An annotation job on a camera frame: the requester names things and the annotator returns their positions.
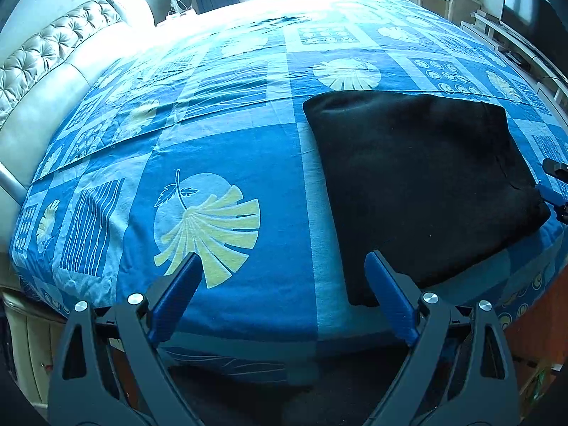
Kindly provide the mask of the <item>cream bedside cabinet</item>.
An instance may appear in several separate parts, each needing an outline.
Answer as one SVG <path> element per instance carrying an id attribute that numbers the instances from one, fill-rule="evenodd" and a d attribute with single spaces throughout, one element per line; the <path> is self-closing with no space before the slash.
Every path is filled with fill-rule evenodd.
<path id="1" fill-rule="evenodd" d="M 1 302 L 10 328 L 16 382 L 32 404 L 45 410 L 65 319 L 16 290 L 1 289 Z"/>

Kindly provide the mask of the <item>white TV cabinet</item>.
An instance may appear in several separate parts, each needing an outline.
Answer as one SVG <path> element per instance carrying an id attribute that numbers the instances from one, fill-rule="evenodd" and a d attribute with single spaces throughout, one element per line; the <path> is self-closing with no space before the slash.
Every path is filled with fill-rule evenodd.
<path id="1" fill-rule="evenodd" d="M 461 28 L 487 44 L 497 55 L 514 67 L 551 109 L 560 124 L 567 124 L 567 75 L 521 35 L 501 22 L 501 18 L 478 10 L 472 23 Z"/>

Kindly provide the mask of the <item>black television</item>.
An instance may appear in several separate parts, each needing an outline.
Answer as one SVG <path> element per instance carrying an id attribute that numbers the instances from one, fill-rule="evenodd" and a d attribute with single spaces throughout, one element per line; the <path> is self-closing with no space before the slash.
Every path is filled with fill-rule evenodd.
<path id="1" fill-rule="evenodd" d="M 567 75 L 567 29 L 547 0 L 503 0 L 501 22 Z"/>

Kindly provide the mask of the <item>tufted cream headboard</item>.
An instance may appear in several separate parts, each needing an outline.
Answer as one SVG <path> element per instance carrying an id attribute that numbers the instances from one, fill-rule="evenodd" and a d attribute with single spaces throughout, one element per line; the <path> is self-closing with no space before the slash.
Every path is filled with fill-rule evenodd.
<path id="1" fill-rule="evenodd" d="M 154 29 L 146 0 L 88 0 L 1 63 L 1 164 L 28 187 L 62 119 Z"/>

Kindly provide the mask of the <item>black pants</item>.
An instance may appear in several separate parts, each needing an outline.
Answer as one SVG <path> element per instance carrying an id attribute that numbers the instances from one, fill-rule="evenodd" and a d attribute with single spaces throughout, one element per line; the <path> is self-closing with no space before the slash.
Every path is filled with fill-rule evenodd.
<path id="1" fill-rule="evenodd" d="M 550 211 L 498 105 L 335 91 L 307 100 L 349 303 L 373 307 L 369 252 L 426 288 L 535 233 Z"/>

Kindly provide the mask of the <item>blue patterned bed sheet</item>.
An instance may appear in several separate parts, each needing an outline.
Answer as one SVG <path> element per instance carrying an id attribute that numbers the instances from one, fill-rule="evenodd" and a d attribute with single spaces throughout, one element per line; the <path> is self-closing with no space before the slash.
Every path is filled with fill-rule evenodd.
<path id="1" fill-rule="evenodd" d="M 349 303 L 326 178 L 303 111 L 335 91 L 392 91 L 506 111 L 536 184 L 567 135 L 489 49 L 408 0 L 256 0 L 193 17 L 107 67 L 62 119 L 31 180 L 9 258 L 62 316 L 144 293 L 189 253 L 199 288 L 163 349 L 239 381 L 308 385 L 327 357 L 393 340 Z M 533 234 L 440 284 L 509 325 L 567 265 L 553 210 Z"/>

